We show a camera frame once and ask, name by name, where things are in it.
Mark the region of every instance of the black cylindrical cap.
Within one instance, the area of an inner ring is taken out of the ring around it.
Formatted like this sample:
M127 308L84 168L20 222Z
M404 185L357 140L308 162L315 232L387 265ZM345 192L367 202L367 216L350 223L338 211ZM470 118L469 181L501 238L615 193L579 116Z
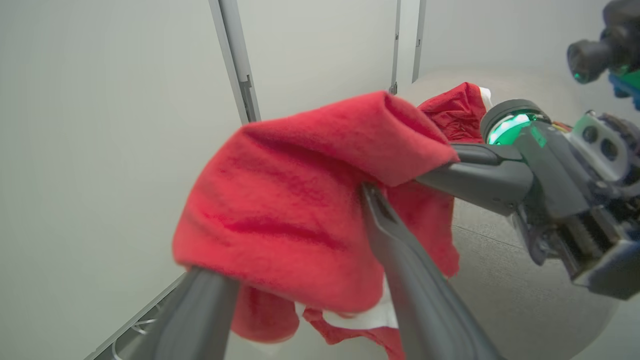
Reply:
M581 40L569 45L566 51L573 78L581 84L598 79L612 65L613 56L613 48L606 40Z

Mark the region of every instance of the vertical metal pole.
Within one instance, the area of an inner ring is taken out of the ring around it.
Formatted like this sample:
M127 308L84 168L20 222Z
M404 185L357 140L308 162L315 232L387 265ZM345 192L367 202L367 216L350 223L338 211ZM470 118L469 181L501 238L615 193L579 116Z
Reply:
M260 121L253 76L249 66L240 12L236 0L209 0L231 88L243 124Z
M422 36L424 35L424 16L427 11L427 0L420 0L420 8L418 11L418 33L415 36L412 83L418 80L418 76L420 75L420 56L422 54Z
M400 37L400 8L401 0L397 0L396 6L396 39L394 41L394 64L391 68L391 87L389 92L395 95L398 92L398 83L396 81L397 68L398 68L398 38Z

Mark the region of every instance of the crumpled red fabric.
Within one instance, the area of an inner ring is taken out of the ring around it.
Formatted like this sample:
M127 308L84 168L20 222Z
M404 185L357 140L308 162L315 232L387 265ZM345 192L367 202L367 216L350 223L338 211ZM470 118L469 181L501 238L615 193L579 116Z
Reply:
M241 281L232 323L241 337L290 338L300 302L328 343L366 336L403 359L397 329L339 329L322 318L322 310L366 311L381 297L383 269L365 235L358 187L377 183L443 274L454 275L452 198L412 179L458 161L449 140L477 142L483 112L479 88L464 83L418 109L375 92L243 126L197 179L174 236L175 260Z

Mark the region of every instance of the green light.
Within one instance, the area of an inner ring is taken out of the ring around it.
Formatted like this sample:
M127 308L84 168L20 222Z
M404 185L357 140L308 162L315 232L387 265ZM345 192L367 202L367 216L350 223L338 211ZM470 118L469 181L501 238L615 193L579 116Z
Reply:
M496 130L493 130L493 132L491 133L491 135L489 135L489 145L494 144L496 142L496 140L498 140L498 138L500 136L502 136L502 134L506 133L507 130L516 127L518 125L522 125L526 122L531 121L529 119L529 117L526 114L520 114L517 115L515 117L512 117L511 119L501 123L498 128Z

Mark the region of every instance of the red fabric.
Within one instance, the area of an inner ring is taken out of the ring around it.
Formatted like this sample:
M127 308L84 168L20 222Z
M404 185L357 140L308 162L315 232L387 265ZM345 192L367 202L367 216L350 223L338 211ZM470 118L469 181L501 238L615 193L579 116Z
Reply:
M411 180L457 161L441 129L451 140L473 139L484 111L481 100L469 99L477 96L478 87L462 84L422 104L427 117L376 92L243 126L189 195L173 241L176 261L242 282L232 330L244 338L290 338L299 325L296 301L310 307L304 317L327 342L366 336L390 359L403 359L396 329L339 329L311 309L359 313L381 297L383 269L357 192L362 181L386 192L444 275L457 272L452 199Z

